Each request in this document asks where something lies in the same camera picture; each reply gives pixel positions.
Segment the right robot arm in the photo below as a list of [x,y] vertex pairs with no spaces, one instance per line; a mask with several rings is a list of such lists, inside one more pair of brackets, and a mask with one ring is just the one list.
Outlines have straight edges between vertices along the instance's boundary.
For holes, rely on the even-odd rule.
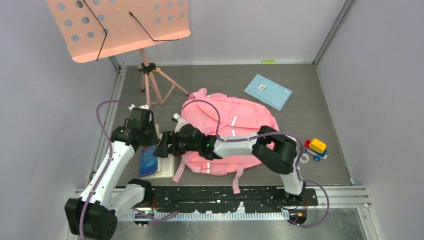
[[208,161],[232,156],[254,156],[283,183],[287,204],[307,206],[306,180],[300,174],[300,160],[305,153],[303,141],[289,133],[263,125],[258,132],[245,136],[206,135],[187,124],[179,130],[165,131],[153,156],[165,158],[196,152]]

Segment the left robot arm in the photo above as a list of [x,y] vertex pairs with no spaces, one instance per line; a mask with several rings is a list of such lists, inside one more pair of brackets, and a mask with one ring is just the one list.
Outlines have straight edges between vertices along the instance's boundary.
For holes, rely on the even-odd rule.
[[149,181],[134,178],[117,195],[118,180],[129,160],[140,147],[159,142],[154,114],[148,105],[130,107],[130,117],[108,137],[108,150],[98,171],[77,198],[64,206],[72,234],[93,240],[110,240],[118,220],[132,207],[148,207],[153,202]]

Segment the pink student backpack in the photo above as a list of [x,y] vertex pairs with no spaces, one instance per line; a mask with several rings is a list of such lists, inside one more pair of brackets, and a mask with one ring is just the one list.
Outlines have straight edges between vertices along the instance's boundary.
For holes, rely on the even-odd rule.
[[[183,104],[181,117],[198,128],[205,135],[241,138],[257,133],[261,126],[269,126],[279,130],[276,119],[263,105],[223,93],[208,94],[201,88],[189,94]],[[197,152],[191,151],[182,155],[181,163],[173,177],[178,182],[186,167],[198,174],[224,176],[236,173],[232,181],[235,194],[240,193],[239,178],[244,169],[260,165],[254,156],[229,156],[213,161],[207,160]]]

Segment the blue orange paperback book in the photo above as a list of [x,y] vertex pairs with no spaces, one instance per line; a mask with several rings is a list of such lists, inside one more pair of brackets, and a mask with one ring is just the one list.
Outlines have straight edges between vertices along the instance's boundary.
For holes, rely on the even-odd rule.
[[142,147],[138,164],[138,177],[140,179],[173,178],[175,175],[175,158],[153,156],[157,146]]

